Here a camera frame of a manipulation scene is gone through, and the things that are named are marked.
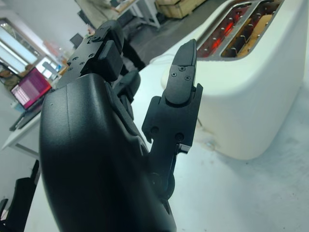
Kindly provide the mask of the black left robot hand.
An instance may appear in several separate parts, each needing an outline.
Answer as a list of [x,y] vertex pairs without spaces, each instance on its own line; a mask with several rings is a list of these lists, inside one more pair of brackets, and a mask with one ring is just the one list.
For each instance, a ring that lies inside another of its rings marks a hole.
[[202,98],[197,42],[178,49],[141,130],[131,108],[140,75],[120,76],[123,47],[120,24],[103,23],[83,39],[43,101],[40,167],[62,232],[177,230],[169,198],[176,158],[192,147]]

